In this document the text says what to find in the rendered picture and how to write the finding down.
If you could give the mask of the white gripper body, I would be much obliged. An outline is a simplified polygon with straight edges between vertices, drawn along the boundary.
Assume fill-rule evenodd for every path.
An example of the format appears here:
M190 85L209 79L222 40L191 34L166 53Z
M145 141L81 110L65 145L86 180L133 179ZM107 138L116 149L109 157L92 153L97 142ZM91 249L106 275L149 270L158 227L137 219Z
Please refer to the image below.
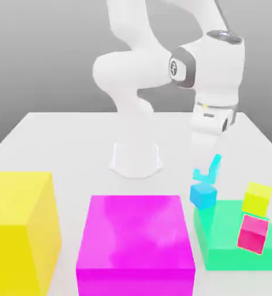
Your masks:
M218 136L197 131L191 133L191 156L193 168L209 170L211 162L216 154Z

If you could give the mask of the small blue cube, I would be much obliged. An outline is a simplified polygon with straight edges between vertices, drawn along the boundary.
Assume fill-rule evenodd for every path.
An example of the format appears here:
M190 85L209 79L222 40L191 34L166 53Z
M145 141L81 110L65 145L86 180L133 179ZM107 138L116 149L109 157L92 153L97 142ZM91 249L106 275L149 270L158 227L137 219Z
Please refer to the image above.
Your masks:
M190 201L198 209L215 206L217 189L208 183L196 183L190 187Z

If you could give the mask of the small yellow-green cube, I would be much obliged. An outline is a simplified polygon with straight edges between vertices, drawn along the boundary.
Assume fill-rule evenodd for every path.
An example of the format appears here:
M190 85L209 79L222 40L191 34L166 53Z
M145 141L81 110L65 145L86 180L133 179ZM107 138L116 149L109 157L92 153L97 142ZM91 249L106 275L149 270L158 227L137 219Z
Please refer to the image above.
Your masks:
M242 211L259 217L266 217L271 194L272 187L249 182L242 203Z

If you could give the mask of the small pink cube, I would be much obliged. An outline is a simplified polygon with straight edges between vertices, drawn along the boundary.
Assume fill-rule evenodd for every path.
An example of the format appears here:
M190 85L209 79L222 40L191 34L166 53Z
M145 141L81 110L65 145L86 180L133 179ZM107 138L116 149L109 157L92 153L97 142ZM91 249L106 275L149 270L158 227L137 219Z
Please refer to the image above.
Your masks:
M269 225L270 222L266 219L244 214L238 233L237 247L262 255Z

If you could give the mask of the large green box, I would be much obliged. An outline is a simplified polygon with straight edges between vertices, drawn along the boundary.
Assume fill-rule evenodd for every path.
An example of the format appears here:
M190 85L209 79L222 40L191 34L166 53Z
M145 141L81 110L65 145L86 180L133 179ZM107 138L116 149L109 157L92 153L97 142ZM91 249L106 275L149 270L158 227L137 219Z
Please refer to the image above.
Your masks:
M244 212L240 200L219 200L214 207L194 209L194 226L208 271L272 271L272 224L262 254L237 246Z

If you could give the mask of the large magenta box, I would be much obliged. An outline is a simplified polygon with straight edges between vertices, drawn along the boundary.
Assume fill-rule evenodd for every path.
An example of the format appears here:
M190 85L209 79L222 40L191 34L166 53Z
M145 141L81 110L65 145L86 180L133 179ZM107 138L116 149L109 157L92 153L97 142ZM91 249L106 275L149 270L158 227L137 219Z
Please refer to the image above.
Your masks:
M79 296L193 296L177 195L94 195L76 262Z

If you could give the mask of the large yellow box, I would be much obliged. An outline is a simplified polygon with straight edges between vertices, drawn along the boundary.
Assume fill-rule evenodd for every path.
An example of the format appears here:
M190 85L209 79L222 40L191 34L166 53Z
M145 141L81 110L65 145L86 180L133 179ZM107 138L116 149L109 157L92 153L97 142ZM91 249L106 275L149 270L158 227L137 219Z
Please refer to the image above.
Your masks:
M0 172L0 296L46 296L61 249L50 172Z

